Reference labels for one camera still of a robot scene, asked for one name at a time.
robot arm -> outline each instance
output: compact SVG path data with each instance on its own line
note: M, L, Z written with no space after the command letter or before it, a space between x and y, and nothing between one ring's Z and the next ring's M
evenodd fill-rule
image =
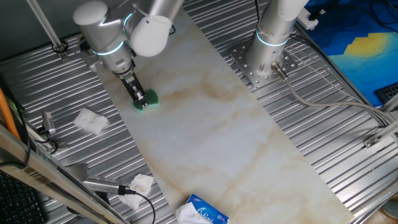
M101 1L90 1L73 14L93 52L142 107L147 105L146 94L134 73L131 49L144 57L159 54L182 4L183 0L143 0L130 9L126 5L110 10Z

gray cable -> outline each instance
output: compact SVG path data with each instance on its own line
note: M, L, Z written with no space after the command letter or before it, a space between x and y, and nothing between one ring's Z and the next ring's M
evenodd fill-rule
M371 111L373 111L373 112L385 117L391 123L393 123L395 121L395 119L391 115L389 115L389 114L387 114L387 113L385 113L385 112L383 112L383 111L381 111L379 109L376 109L376 108L374 108L372 106L363 104L363 103L357 103L357 102L310 103L308 101L305 101L303 98L301 98L296 93L296 91L293 89L292 84L290 84L289 79L286 79L285 82L286 82L287 87L291 90L292 94L299 100L299 102L301 102L301 103L303 103L303 104L305 104L307 106L313 106L313 107L329 107L329 106L341 106L341 105L359 106L359 107L365 108L367 110L371 110Z
M391 3L390 0L386 0L386 1L388 2L388 4L390 4L390 6L391 6L395 11L398 12L398 9Z

blue tissue box label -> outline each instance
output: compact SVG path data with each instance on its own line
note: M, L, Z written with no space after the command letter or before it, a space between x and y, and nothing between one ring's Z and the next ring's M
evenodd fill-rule
M212 222L212 224L227 224L229 218L219 212L217 209L213 208L213 206L209 205L207 202L202 200L200 197L192 194L189 197L187 203L192 202L193 206L197 210L197 212L202 215L203 218Z

corrugated metal floor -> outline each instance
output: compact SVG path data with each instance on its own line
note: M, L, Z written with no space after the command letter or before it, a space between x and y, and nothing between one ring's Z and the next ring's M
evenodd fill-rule
M252 37L257 22L252 1L187 0L184 9L350 210L397 176L395 144L376 151L363 145L368 135L379 130L375 128L379 123L367 111L349 106L306 107L296 102L281 81L256 90L252 87L228 51ZM0 63L0 72L5 74L17 99L26 108L26 118L34 126L40 126L40 111L52 112L57 127L54 139L68 143L68 149L55 154L65 166L84 162L90 174L121 178L124 183L138 173L151 175L100 80L84 60L74 55L79 52L76 38L67 41L70 46L67 61L61 61L50 47L44 47ZM341 92L348 93L348 90L337 81L336 73L332 75L330 70L315 63L319 58L310 48L294 40L290 40L288 46L287 50L296 55L299 64L290 80L301 96L322 103L351 100ZM82 107L106 116L111 124L99 136L77 128L72 121ZM157 209L157 223L177 223L156 183L149 198ZM49 223L66 223L75 218L59 202L46 196L43 201ZM148 203L143 202L140 210L134 211L117 197L111 197L110 202L123 217L134 223L152 220Z

crumpled tissue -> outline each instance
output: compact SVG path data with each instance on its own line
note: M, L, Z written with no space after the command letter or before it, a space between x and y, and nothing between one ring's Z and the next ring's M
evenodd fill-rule
M150 191L150 187L154 178L148 175L138 174L131 181L130 190L135 190L136 192L142 194L143 196L147 196ZM125 203L126 205L130 206L132 209L137 210L139 206L139 202L143 199L141 196L138 195L118 195L121 202Z
M84 130L95 134L99 134L107 123L107 118L86 108L82 108L79 115L73 121L73 124L79 128L83 128Z
M175 216L179 224L211 224L197 212L192 202L186 203L177 209Z

